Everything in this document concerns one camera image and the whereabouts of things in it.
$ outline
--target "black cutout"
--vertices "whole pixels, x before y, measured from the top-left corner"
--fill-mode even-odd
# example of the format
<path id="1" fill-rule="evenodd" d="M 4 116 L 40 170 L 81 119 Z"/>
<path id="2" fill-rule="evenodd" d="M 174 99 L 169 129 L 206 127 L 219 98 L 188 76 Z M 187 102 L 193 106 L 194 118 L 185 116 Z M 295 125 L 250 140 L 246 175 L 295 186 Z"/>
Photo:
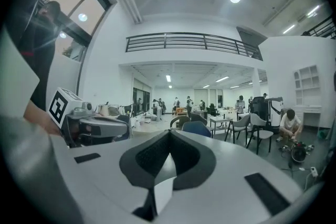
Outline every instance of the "black cutout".
<path id="1" fill-rule="evenodd" d="M 261 174 L 248 175 L 245 179 L 272 216 L 289 206 L 287 200 Z"/>
<path id="2" fill-rule="evenodd" d="M 92 159 L 96 159 L 101 157 L 98 153 L 91 153 L 91 154 L 87 154 L 87 155 L 83 155 L 83 156 L 78 156 L 78 157 L 74 157 L 76 163 L 84 163 L 84 162 L 88 162 Z"/>

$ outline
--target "gray chair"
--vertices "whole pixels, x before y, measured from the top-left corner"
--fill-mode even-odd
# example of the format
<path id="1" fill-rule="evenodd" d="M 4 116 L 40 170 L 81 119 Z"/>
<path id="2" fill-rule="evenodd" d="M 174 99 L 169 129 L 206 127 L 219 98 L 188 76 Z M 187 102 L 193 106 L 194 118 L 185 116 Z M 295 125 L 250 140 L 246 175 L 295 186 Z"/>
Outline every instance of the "gray chair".
<path id="1" fill-rule="evenodd" d="M 272 143 L 273 132 L 267 131 L 267 130 L 260 130 L 261 127 L 262 128 L 266 127 L 267 121 L 262 120 L 257 114 L 252 113 L 250 115 L 250 122 L 251 122 L 251 126 L 252 126 L 252 133 L 251 133 L 251 137 L 250 137 L 250 140 L 248 141 L 248 144 L 247 144 L 246 148 L 249 147 L 249 145 L 251 143 L 251 140 L 252 140 L 252 136 L 256 137 L 256 139 L 257 139 L 257 155 L 258 155 L 259 145 L 260 145 L 261 141 L 269 138 L 268 152 L 271 152 L 271 143 Z"/>
<path id="2" fill-rule="evenodd" d="M 176 129 L 179 129 L 181 130 L 182 127 L 183 127 L 183 124 L 186 123 L 186 122 L 189 122 L 190 121 L 190 118 L 189 117 L 186 117 L 186 116 L 180 116 L 180 117 L 176 117 L 174 118 L 171 122 L 170 122 L 170 130 L 173 128 L 173 123 L 175 121 L 179 121 L 176 123 Z"/>
<path id="3" fill-rule="evenodd" d="M 250 115 L 242 117 L 242 119 L 239 121 L 231 120 L 229 123 L 229 127 L 227 128 L 224 141 L 226 141 L 229 131 L 233 132 L 233 143 L 235 143 L 235 132 L 238 132 L 238 136 L 237 136 L 237 139 L 238 139 L 240 132 L 245 131 L 245 144 L 247 144 L 247 133 L 250 131 L 248 127 L 249 123 L 250 123 Z"/>
<path id="4" fill-rule="evenodd" d="M 191 121 L 200 121 L 202 122 L 205 126 L 208 124 L 208 120 L 203 118 L 201 115 L 197 113 L 191 113 Z M 214 128 L 206 126 L 208 130 L 211 132 L 211 137 L 214 136 Z"/>

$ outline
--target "floor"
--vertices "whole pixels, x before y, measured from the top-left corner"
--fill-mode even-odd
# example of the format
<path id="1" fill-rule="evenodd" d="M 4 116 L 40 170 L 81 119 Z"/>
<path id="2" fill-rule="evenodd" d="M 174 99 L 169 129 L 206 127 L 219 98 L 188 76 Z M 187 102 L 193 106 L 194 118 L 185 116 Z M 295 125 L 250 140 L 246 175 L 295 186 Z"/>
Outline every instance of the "floor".
<path id="1" fill-rule="evenodd" d="M 156 131 L 164 131 L 170 128 L 170 121 L 175 116 L 171 114 L 165 114 L 162 116 L 161 122 L 150 122 L 150 123 L 142 123 L 140 125 L 139 122 L 135 124 L 135 127 L 133 128 L 134 136 L 137 135 L 143 135 L 150 132 L 156 132 Z M 321 170 L 323 169 L 324 163 L 323 160 L 327 154 L 327 150 L 329 147 L 329 141 L 321 140 L 317 137 L 317 130 L 312 130 L 307 127 L 303 128 L 302 133 L 298 137 L 298 141 L 303 141 L 306 145 L 313 144 L 315 146 L 314 150 L 309 152 L 309 155 L 307 155 L 305 161 L 302 163 L 302 165 L 293 165 L 292 171 L 289 170 L 288 163 L 290 160 L 290 154 L 289 152 L 282 153 L 279 148 L 281 148 L 284 145 L 284 141 L 276 142 L 277 135 L 274 135 L 272 137 L 272 143 L 271 143 L 271 152 L 268 153 L 268 146 L 269 142 L 268 140 L 262 141 L 259 147 L 259 156 L 266 161 L 270 162 L 274 166 L 278 167 L 279 169 L 282 169 L 282 171 L 289 176 L 292 176 L 293 179 L 297 182 L 297 184 L 302 188 L 305 189 L 306 186 L 306 178 L 309 175 L 310 167 L 314 166 L 317 169 L 318 173 L 321 173 Z M 224 140 L 225 139 L 225 131 L 216 131 L 216 135 L 214 139 L 217 140 Z M 229 134 L 227 137 L 227 142 L 232 143 L 233 137 Z M 245 146 L 245 132 L 241 132 L 239 139 L 236 139 L 236 144 L 240 146 Z M 252 140 L 250 143 L 250 146 L 248 150 L 256 153 L 256 141 Z M 171 166 L 169 160 L 167 160 L 167 166 Z M 163 174 L 158 175 L 158 177 L 165 177 L 164 175 L 164 169 Z M 311 187 L 314 183 L 314 180 L 311 176 L 308 177 L 307 180 L 307 188 Z"/>

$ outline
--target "person's hand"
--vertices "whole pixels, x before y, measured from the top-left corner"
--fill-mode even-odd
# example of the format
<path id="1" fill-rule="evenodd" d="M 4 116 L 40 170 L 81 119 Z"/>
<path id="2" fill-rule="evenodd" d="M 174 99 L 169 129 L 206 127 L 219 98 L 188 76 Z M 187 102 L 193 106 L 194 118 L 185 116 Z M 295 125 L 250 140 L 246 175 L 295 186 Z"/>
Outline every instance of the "person's hand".
<path id="1" fill-rule="evenodd" d="M 61 135 L 58 126 L 51 119 L 51 117 L 49 116 L 47 112 L 45 112 L 40 125 L 48 134 Z"/>

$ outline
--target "white chair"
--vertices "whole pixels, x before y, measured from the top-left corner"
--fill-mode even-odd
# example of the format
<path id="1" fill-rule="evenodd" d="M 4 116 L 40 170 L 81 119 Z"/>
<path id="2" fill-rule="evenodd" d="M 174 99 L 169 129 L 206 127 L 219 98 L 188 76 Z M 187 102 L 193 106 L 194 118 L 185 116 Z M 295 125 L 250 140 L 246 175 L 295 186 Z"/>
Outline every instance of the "white chair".
<path id="1" fill-rule="evenodd" d="M 248 124 L 250 122 L 250 115 L 243 117 L 239 121 L 230 121 L 229 127 L 226 131 L 226 136 L 224 141 L 226 141 L 229 131 L 233 132 L 233 143 L 235 143 L 235 132 L 238 132 L 237 139 L 239 138 L 240 132 L 245 130 L 245 144 L 247 144 L 247 133 L 248 133 Z"/>
<path id="2" fill-rule="evenodd" d="M 257 138 L 257 155 L 258 155 L 259 145 L 261 141 L 269 138 L 268 152 L 271 152 L 273 132 L 266 131 L 266 130 L 260 130 L 260 127 L 265 127 L 267 122 L 262 120 L 257 114 L 254 114 L 254 113 L 250 115 L 250 122 L 252 126 L 252 133 L 251 133 L 251 137 L 250 137 L 250 140 L 248 141 L 246 148 L 249 147 L 251 140 L 252 140 L 252 136 L 256 137 Z"/>

